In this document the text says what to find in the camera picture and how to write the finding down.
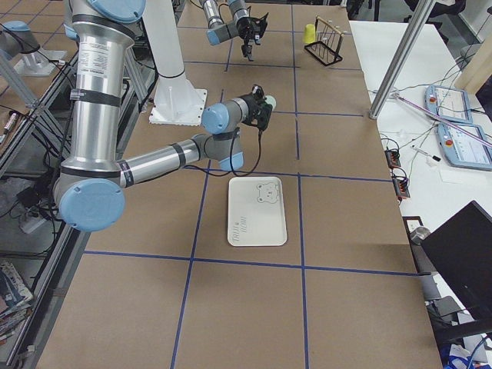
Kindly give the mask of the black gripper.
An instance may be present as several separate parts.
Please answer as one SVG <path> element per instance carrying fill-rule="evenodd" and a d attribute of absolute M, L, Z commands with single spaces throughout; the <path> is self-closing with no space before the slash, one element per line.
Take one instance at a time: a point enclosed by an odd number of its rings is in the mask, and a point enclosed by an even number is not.
<path fill-rule="evenodd" d="M 238 30 L 239 37 L 243 40 L 245 45 L 241 46 L 243 56 L 248 59 L 248 61 L 253 62 L 253 46 L 249 45 L 254 42 L 256 45 L 261 43 L 260 30 L 261 30 L 261 20 L 255 17 L 242 17 L 236 21 L 236 28 Z"/>
<path fill-rule="evenodd" d="M 272 107 L 265 100 L 257 103 L 251 94 L 245 95 L 244 101 L 248 107 L 244 124 L 255 126 L 258 129 L 267 129 L 273 111 Z"/>

